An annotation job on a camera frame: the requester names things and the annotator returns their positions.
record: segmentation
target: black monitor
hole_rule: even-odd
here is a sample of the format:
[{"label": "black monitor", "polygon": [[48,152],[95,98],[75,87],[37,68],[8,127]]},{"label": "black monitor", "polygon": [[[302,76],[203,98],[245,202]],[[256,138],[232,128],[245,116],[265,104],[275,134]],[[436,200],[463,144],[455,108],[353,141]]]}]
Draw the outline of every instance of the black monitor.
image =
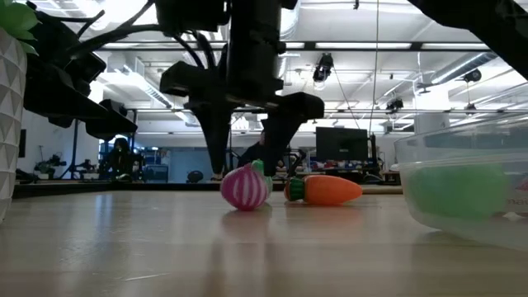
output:
[{"label": "black monitor", "polygon": [[369,136],[367,130],[317,127],[317,159],[367,161]]}]

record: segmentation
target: wooden table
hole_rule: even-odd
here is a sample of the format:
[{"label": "wooden table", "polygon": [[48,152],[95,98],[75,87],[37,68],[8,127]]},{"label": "wooden table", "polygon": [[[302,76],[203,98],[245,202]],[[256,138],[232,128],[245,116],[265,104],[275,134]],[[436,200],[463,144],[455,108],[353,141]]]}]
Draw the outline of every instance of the wooden table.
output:
[{"label": "wooden table", "polygon": [[528,253],[416,223],[402,196],[252,213],[217,192],[16,200],[0,296],[527,296]]}]

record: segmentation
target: toy carrot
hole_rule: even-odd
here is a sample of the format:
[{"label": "toy carrot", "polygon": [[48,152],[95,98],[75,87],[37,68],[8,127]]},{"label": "toy carrot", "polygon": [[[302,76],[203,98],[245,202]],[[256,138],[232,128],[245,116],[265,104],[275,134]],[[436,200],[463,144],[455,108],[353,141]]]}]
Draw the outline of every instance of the toy carrot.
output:
[{"label": "toy carrot", "polygon": [[331,176],[292,178],[284,190],[287,200],[302,199],[313,205],[340,205],[361,196],[362,192],[355,182]]}]

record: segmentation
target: green leaf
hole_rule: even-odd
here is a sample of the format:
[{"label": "green leaf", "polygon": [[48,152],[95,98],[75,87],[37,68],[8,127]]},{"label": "green leaf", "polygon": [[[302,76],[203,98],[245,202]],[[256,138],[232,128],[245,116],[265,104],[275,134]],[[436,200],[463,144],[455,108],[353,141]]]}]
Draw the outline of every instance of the green leaf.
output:
[{"label": "green leaf", "polygon": [[22,48],[26,52],[26,54],[36,54],[39,55],[39,53],[36,52],[35,48],[31,45],[28,45],[26,42],[21,41],[20,44],[22,45]]},{"label": "green leaf", "polygon": [[36,38],[29,31],[15,31],[10,33],[12,37],[18,40],[36,40]]},{"label": "green leaf", "polygon": [[13,3],[0,12],[0,26],[9,34],[28,31],[38,23],[35,12],[21,3]]},{"label": "green leaf", "polygon": [[3,7],[8,7],[13,3],[12,0],[0,0],[0,9]]}]

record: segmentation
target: green ball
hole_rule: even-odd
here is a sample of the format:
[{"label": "green ball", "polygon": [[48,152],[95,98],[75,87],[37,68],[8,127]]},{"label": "green ball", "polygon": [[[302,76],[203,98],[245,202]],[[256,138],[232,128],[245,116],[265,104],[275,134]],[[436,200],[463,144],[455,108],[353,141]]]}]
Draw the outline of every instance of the green ball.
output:
[{"label": "green ball", "polygon": [[502,211],[509,186],[501,164],[413,169],[405,184],[414,209],[458,219],[487,219]]}]

